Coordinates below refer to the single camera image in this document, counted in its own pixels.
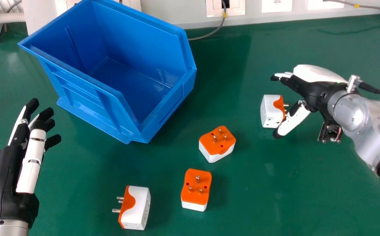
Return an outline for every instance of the green table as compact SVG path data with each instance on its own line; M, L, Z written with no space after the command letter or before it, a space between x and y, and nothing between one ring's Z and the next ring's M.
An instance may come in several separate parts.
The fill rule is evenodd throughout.
M319 114L280 140L259 119L263 94L283 94L291 104L300 98L269 80L297 64L345 78L356 73L380 88L380 15L225 27L191 42L195 88L149 144L125 145L57 107L38 60L16 45L24 37L20 24L0 38L0 148L32 97L42 109L55 109L52 134L63 138L46 154L36 189L40 213L30 235L380 235L380 180L351 140L318 143ZM222 124L237 144L209 164L198 139ZM213 175L205 212L181 208L188 168ZM122 230L111 213L126 185L151 190L145 231Z

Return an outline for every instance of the blue storage container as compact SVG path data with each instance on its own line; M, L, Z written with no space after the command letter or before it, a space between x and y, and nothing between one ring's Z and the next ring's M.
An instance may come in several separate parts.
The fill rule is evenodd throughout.
M196 76L184 30L113 0L82 0L19 46L60 107L126 144L148 143Z

